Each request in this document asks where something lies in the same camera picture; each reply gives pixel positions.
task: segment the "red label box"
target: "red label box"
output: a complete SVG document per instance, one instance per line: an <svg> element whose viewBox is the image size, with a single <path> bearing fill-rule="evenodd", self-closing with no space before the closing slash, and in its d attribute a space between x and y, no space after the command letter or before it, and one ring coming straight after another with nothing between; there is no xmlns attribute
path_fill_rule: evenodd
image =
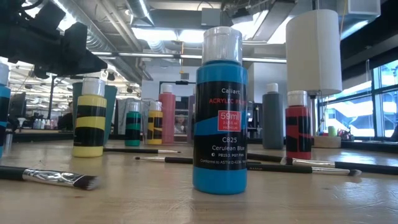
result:
<svg viewBox="0 0 398 224"><path fill-rule="evenodd" d="M218 131L241 131L240 111L218 111Z"/></svg>

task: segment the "blue paint bottle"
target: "blue paint bottle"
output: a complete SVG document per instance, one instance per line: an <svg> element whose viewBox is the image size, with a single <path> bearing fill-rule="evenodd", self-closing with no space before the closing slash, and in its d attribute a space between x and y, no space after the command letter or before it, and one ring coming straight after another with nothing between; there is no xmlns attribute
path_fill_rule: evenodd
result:
<svg viewBox="0 0 398 224"><path fill-rule="evenodd" d="M0 158L6 137L8 106L11 96L11 90L7 88L8 74L8 65L0 63Z"/></svg>
<svg viewBox="0 0 398 224"><path fill-rule="evenodd" d="M215 27L204 34L197 71L193 186L210 194L238 194L247 182L247 70L242 34Z"/></svg>

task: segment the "yellow paint bottle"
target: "yellow paint bottle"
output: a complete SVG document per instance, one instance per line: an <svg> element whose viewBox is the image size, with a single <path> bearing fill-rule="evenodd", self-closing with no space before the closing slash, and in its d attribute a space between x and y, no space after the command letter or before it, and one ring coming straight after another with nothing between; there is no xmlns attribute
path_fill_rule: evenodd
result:
<svg viewBox="0 0 398 224"><path fill-rule="evenodd" d="M81 93L77 102L72 156L102 156L106 113L105 82L99 78L85 78Z"/></svg>
<svg viewBox="0 0 398 224"><path fill-rule="evenodd" d="M151 101L148 112L147 144L162 144L162 103Z"/></svg>

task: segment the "wooden table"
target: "wooden table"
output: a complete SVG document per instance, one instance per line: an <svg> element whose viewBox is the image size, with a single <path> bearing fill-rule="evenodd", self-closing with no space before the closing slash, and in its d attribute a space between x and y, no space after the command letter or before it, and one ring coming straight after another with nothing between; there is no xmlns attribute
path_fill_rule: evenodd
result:
<svg viewBox="0 0 398 224"><path fill-rule="evenodd" d="M192 166L136 161L148 154L72 158L72 142L14 144L1 165L101 175L91 192L0 180L0 223L398 223L398 178L249 171L246 192L210 195L192 188ZM108 146L122 146L110 141ZM163 147L192 156L187 146ZM250 145L250 152L281 155ZM314 159L398 166L398 155L315 149Z"/></svg>

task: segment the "white bottle cap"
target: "white bottle cap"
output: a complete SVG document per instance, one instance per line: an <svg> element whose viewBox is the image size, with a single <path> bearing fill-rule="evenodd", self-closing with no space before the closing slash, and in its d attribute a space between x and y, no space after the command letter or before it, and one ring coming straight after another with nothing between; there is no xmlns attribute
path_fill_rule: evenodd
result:
<svg viewBox="0 0 398 224"><path fill-rule="evenodd" d="M140 102L130 102L129 103L129 111L140 112L141 103Z"/></svg>
<svg viewBox="0 0 398 224"><path fill-rule="evenodd" d="M162 103L158 101L151 101L149 106L150 111L162 111Z"/></svg>
<svg viewBox="0 0 398 224"><path fill-rule="evenodd" d="M270 84L267 84L267 86L266 86L266 92L267 93L272 93L272 92L278 92L278 83L270 83Z"/></svg>
<svg viewBox="0 0 398 224"><path fill-rule="evenodd" d="M242 65L242 33L230 27L214 27L204 34L202 65L228 60Z"/></svg>
<svg viewBox="0 0 398 224"><path fill-rule="evenodd" d="M163 93L173 93L173 86L169 84L162 85L162 92Z"/></svg>
<svg viewBox="0 0 398 224"><path fill-rule="evenodd" d="M288 106L307 106L307 92L302 90L287 93Z"/></svg>
<svg viewBox="0 0 398 224"><path fill-rule="evenodd" d="M105 96L105 81L99 78L87 77L83 79L82 95Z"/></svg>
<svg viewBox="0 0 398 224"><path fill-rule="evenodd" d="M9 68L8 65L4 63L0 63L0 85L7 85L8 84L8 75L9 75Z"/></svg>

